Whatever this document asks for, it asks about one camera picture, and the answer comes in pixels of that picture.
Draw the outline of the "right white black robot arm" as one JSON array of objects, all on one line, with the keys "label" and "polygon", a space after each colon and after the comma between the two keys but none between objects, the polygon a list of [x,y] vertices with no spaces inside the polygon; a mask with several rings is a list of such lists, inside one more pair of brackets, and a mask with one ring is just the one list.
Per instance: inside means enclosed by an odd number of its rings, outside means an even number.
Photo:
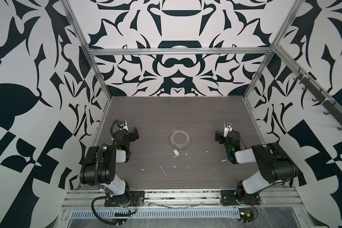
[{"label": "right white black robot arm", "polygon": [[234,191],[221,191],[222,205],[251,205],[257,202],[261,191],[298,176],[298,167],[277,142],[258,144],[242,150],[239,132],[230,129],[224,133],[216,131],[215,141],[224,145],[227,159],[232,164],[256,163],[258,166],[258,171],[240,181]]}]

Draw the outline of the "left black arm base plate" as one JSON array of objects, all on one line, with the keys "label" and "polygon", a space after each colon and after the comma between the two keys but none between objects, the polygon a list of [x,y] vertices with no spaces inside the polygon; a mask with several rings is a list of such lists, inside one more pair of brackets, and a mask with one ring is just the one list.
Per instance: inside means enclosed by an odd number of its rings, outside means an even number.
[{"label": "left black arm base plate", "polygon": [[144,191],[130,191],[125,192],[123,195],[107,197],[104,203],[105,207],[120,207],[121,205],[135,207],[139,203],[144,203]]}]

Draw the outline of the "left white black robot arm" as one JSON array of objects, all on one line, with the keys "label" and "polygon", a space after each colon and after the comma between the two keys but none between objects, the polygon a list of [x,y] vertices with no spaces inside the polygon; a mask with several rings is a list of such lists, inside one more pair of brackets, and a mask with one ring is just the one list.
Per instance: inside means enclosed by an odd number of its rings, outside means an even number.
[{"label": "left white black robot arm", "polygon": [[139,139],[136,128],[128,129],[126,120],[116,119],[111,127],[111,144],[92,146],[88,149],[80,171],[80,182],[104,190],[112,197],[129,195],[129,184],[116,174],[116,165],[130,160],[130,144]]}]

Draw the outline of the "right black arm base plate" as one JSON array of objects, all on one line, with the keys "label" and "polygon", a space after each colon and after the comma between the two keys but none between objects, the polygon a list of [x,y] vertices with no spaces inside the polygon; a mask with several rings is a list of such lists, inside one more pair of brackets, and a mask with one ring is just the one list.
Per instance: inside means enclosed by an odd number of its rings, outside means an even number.
[{"label": "right black arm base plate", "polygon": [[220,203],[223,206],[231,205],[260,205],[260,196],[258,193],[247,194],[243,190],[221,190]]}]

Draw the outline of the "mint green key tag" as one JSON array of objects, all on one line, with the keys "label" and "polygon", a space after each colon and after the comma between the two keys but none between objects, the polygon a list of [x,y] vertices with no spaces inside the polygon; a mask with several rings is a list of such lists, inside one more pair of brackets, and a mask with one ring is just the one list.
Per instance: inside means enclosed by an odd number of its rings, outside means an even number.
[{"label": "mint green key tag", "polygon": [[176,157],[179,157],[180,153],[178,152],[177,149],[174,149],[173,152],[174,152],[174,154],[175,154]]}]

